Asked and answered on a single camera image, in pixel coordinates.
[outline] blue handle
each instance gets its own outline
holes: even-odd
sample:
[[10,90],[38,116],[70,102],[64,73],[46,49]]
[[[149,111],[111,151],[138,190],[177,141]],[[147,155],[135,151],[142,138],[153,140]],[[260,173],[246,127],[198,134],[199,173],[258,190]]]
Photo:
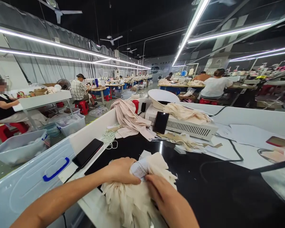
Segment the blue handle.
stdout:
[[65,158],[66,163],[56,172],[54,173],[52,176],[47,177],[46,175],[44,175],[42,178],[45,182],[48,182],[50,180],[52,180],[55,176],[57,176],[65,167],[67,167],[67,165],[70,163],[70,159],[68,157]]
[[42,138],[41,140],[44,141],[48,137],[48,134],[45,134],[45,138]]

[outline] pink fabric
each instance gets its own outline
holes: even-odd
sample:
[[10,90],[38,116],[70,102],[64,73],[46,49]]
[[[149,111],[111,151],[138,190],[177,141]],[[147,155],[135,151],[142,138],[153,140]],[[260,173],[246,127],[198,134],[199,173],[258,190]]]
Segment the pink fabric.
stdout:
[[151,126],[151,121],[135,114],[136,108],[132,101],[117,99],[111,105],[111,109],[113,108],[116,109],[118,123],[123,126],[117,130],[123,138],[137,135],[140,132],[142,136],[151,141],[153,136],[146,129]]

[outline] black tabletop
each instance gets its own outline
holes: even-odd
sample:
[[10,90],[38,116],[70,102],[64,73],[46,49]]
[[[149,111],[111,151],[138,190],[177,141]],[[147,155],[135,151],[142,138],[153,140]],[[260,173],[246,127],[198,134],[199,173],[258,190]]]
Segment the black tabletop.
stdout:
[[200,165],[218,161],[206,154],[179,154],[175,144],[149,142],[138,134],[117,139],[118,148],[105,150],[85,173],[103,168],[113,159],[131,157],[139,159],[146,150],[161,152],[169,171],[178,176],[177,190],[191,205],[200,227],[285,227],[285,203],[263,180],[260,173],[230,162],[206,164],[203,175]]

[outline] cap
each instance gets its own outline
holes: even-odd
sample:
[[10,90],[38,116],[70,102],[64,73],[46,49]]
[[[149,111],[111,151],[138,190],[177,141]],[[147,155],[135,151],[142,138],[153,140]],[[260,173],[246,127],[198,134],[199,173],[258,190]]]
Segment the cap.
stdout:
[[83,78],[83,79],[85,79],[85,77],[83,76],[83,74],[78,74],[78,75],[76,75],[78,78]]

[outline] plaid shirt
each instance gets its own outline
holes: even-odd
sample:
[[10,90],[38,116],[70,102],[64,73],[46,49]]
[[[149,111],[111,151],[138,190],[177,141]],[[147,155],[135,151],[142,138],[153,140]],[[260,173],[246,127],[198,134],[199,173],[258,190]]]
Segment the plaid shirt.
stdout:
[[74,100],[82,100],[86,94],[87,87],[79,80],[73,80],[71,83],[71,91]]

